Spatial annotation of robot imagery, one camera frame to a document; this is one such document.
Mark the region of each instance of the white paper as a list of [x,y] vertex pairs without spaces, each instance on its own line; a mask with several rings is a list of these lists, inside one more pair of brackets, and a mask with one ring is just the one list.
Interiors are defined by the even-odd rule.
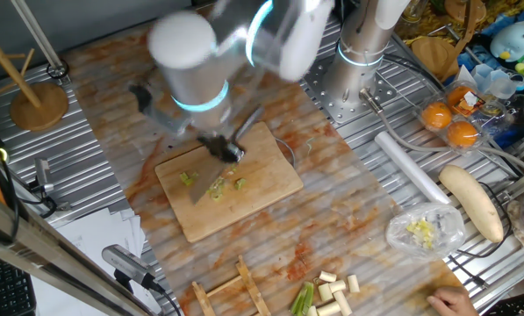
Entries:
[[[86,254],[100,268],[113,276],[115,270],[102,259],[102,250],[110,245],[119,244],[140,257],[144,233],[140,228],[140,217],[134,213],[117,212],[110,215],[108,209],[95,212],[89,216],[77,219],[58,229],[65,238],[71,241],[78,249]],[[37,309],[41,316],[102,316],[102,312],[55,289],[36,277],[32,278],[37,299]],[[154,312],[161,311],[153,296],[140,285],[131,282],[135,297],[149,306]]]

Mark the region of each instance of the plastic container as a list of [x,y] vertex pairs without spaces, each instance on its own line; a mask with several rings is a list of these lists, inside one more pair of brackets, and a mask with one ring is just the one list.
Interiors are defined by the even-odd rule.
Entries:
[[386,228],[386,240],[393,248],[423,261],[450,255],[465,239],[461,213],[440,203],[416,205],[391,219]]
[[505,106],[478,92],[469,82],[454,82],[443,92],[424,100],[418,118],[459,154],[479,147],[503,133],[513,122]]

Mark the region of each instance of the metal table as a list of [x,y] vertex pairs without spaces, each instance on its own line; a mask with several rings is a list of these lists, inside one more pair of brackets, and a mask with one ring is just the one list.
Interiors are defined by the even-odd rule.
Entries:
[[[327,26],[325,38],[319,51],[319,58],[315,68],[320,66],[328,56],[334,53],[334,45],[339,36],[340,25],[331,19]],[[396,38],[391,42],[387,52],[412,58],[409,50]],[[396,96],[383,104],[386,115],[396,127],[397,132],[406,140],[414,144],[439,146],[441,140],[425,130],[413,116],[413,106],[410,102],[418,103],[430,94],[426,84],[400,66],[383,62],[379,70],[385,81],[391,83]],[[29,83],[50,80],[45,73],[45,67],[31,70],[26,76]],[[0,82],[0,87],[9,80]],[[302,83],[306,92],[313,91]],[[110,207],[113,212],[128,207],[123,191],[111,172],[108,162],[102,153],[96,138],[84,117],[74,93],[69,86],[64,87],[68,93],[70,108],[61,123],[44,132],[29,133],[17,128],[10,120],[8,107],[17,90],[11,90],[0,96],[0,136],[6,142],[11,155],[11,168],[24,180],[30,182],[34,178],[32,158],[45,156],[49,158],[51,170],[55,180],[55,191],[51,196],[58,201],[68,200],[72,211],[59,213],[50,220],[59,226],[70,220],[79,218],[103,207]],[[325,110],[325,106],[315,99],[316,106]],[[349,144],[357,156],[364,162],[367,169],[387,189],[394,200],[402,205],[409,206],[425,202],[426,198],[385,155],[373,141],[374,136],[384,130],[379,118],[370,111],[357,113],[353,118],[337,123],[330,117],[331,124],[338,130],[342,138]],[[498,164],[481,154],[472,154],[467,157],[452,153],[419,153],[409,152],[409,155],[433,178],[436,179],[440,167],[452,163],[466,168],[474,177],[488,183],[496,192],[503,191],[509,184],[506,182],[507,173],[502,171]],[[489,243],[479,235],[470,220],[463,214],[467,228],[467,242],[463,249],[481,251]],[[158,272],[158,279],[166,285],[160,265],[154,258],[150,247],[145,245],[143,258],[151,262]],[[470,272],[481,276],[488,283],[495,282],[509,271],[517,267],[524,260],[524,250],[515,238],[509,238],[501,249],[486,259],[471,260],[457,255],[456,259]],[[470,291],[471,296],[481,292],[469,277],[452,262],[448,266]],[[490,298],[498,298],[505,294],[505,288],[491,289]]]

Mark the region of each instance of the robotic arm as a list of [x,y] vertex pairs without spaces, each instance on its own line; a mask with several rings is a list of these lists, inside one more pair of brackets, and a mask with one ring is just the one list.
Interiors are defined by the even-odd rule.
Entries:
[[148,48],[186,123],[212,133],[240,110],[228,79],[244,64],[286,81],[302,77],[333,7],[333,0],[220,0],[208,18],[180,11],[159,20]]

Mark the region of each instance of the cut leek piece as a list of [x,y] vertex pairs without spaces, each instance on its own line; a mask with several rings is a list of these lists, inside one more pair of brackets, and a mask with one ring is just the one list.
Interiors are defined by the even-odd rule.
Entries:
[[336,280],[337,276],[334,273],[321,271],[318,278],[324,282],[333,282]]
[[337,291],[343,291],[346,289],[346,283],[343,280],[330,283],[330,291],[336,293]]
[[346,300],[345,295],[343,295],[342,291],[337,291],[334,293],[335,301],[340,305],[341,315],[342,316],[349,316],[353,311],[351,311],[351,307],[349,307],[348,301]]
[[318,316],[316,313],[316,306],[312,305],[311,308],[308,309],[306,316]]
[[359,290],[359,283],[357,282],[357,276],[352,275],[348,276],[348,284],[349,284],[349,291],[352,293],[358,293]]
[[338,302],[333,302],[328,305],[324,305],[321,308],[317,308],[316,312],[319,316],[330,316],[337,312],[341,312],[341,308]]
[[318,287],[318,292],[320,293],[320,298],[322,302],[327,302],[330,299],[334,298],[332,296],[332,290],[330,290],[330,284],[322,284]]

